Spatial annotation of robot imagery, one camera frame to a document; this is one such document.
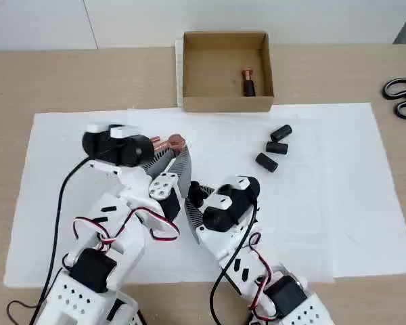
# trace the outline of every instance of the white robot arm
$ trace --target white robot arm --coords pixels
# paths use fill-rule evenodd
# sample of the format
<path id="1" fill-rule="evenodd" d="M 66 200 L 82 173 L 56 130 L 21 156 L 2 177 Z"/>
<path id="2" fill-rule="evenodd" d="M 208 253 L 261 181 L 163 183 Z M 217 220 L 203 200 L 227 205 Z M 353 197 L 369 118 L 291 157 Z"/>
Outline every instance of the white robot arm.
<path id="1" fill-rule="evenodd" d="M 231 177 L 215 190 L 192 181 L 185 210 L 196 240 L 214 255 L 238 294 L 250 302 L 250 325 L 333 325 L 305 280 L 281 263 L 269 265 L 258 252 L 259 193 L 253 177 Z M 212 305 L 211 312 L 220 324 Z"/>
<path id="2" fill-rule="evenodd" d="M 38 325 L 143 325 L 138 304 L 119 290 L 141 258 L 147 228 L 155 240 L 179 235 L 173 223 L 191 179 L 185 140 L 156 143 L 122 125 L 90 125 L 83 148 L 90 167 L 117 175 L 121 188 L 76 217 L 76 244 L 47 295 Z"/>

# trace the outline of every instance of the table surface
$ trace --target table surface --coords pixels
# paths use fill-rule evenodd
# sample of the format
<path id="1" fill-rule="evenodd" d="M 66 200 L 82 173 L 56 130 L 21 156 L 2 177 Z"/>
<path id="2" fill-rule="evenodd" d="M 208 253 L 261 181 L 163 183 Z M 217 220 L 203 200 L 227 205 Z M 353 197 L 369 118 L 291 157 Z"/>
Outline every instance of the table surface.
<path id="1" fill-rule="evenodd" d="M 289 45 L 271 48 L 275 104 L 371 102 L 406 218 L 406 121 L 380 88 L 406 77 L 406 45 Z M 176 106 L 172 48 L 0 52 L 0 324 L 10 299 L 34 303 L 40 290 L 3 285 L 15 202 L 33 114 Z M 337 280 L 314 289 L 338 325 L 406 324 L 406 275 Z M 148 324 L 213 324 L 210 284 L 148 284 L 125 292 Z M 224 285 L 224 324 L 243 324 L 246 304 Z M 30 312 L 14 307 L 23 324 Z"/>

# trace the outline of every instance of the black cylinder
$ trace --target black cylinder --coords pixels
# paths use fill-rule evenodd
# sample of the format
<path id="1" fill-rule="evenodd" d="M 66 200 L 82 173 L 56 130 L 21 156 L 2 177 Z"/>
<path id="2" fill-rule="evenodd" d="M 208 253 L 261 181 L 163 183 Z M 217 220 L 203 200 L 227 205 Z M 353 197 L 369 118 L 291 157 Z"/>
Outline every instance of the black cylinder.
<path id="1" fill-rule="evenodd" d="M 273 154 L 287 154 L 289 148 L 288 144 L 281 144 L 279 142 L 268 141 L 266 143 L 266 151 L 272 152 Z"/>
<path id="2" fill-rule="evenodd" d="M 255 97 L 256 91 L 254 89 L 254 83 L 252 80 L 244 80 L 244 96 Z"/>
<path id="3" fill-rule="evenodd" d="M 256 157 L 256 163 L 266 168 L 271 173 L 273 173 L 278 167 L 278 164 L 275 161 L 270 159 L 266 154 L 262 153 L 258 154 L 258 156 Z"/>
<path id="4" fill-rule="evenodd" d="M 290 127 L 290 125 L 286 124 L 283 127 L 280 127 L 278 130 L 275 130 L 273 133 L 271 133 L 271 139 L 274 142 L 278 142 L 279 140 L 282 140 L 285 137 L 287 137 L 292 132 L 293 130 Z"/>

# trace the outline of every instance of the open cardboard box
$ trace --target open cardboard box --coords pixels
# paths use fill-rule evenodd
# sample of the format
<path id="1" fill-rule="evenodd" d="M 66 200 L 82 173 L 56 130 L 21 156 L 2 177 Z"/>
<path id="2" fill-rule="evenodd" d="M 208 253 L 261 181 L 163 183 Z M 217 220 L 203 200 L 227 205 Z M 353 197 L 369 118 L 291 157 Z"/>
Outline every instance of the open cardboard box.
<path id="1" fill-rule="evenodd" d="M 253 69 L 256 97 L 244 97 L 242 70 Z M 188 112 L 267 112 L 273 102 L 265 32 L 186 32 L 183 108 Z"/>

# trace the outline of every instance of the black rubber piece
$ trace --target black rubber piece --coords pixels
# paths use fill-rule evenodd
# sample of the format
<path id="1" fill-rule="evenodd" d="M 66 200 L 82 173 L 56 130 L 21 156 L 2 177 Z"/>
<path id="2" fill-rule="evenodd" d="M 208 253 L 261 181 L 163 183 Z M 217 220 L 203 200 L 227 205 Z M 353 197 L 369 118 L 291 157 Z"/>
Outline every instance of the black rubber piece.
<path id="1" fill-rule="evenodd" d="M 266 152 L 271 152 L 273 154 L 287 154 L 289 149 L 288 144 L 281 144 L 279 142 L 268 141 L 266 143 Z"/>
<path id="2" fill-rule="evenodd" d="M 304 291 L 291 276 L 283 276 L 264 293 L 274 303 L 279 319 L 286 317 L 307 299 Z"/>
<path id="3" fill-rule="evenodd" d="M 258 156 L 256 158 L 256 163 L 258 163 L 260 166 L 266 168 L 271 173 L 273 173 L 278 167 L 278 164 L 275 161 L 270 159 L 266 154 L 262 154 L 262 153 L 258 154 Z"/>
<path id="4" fill-rule="evenodd" d="M 70 270 L 69 276 L 96 293 L 106 293 L 107 277 L 117 262 L 101 251 L 86 248 Z"/>
<path id="5" fill-rule="evenodd" d="M 254 89 L 254 83 L 252 80 L 244 80 L 244 96 L 255 97 L 256 90 Z"/>
<path id="6" fill-rule="evenodd" d="M 293 130 L 290 127 L 290 125 L 286 124 L 283 127 L 280 127 L 278 130 L 275 130 L 273 133 L 271 133 L 271 139 L 274 142 L 278 142 L 285 137 L 287 137 L 289 134 L 292 134 Z"/>

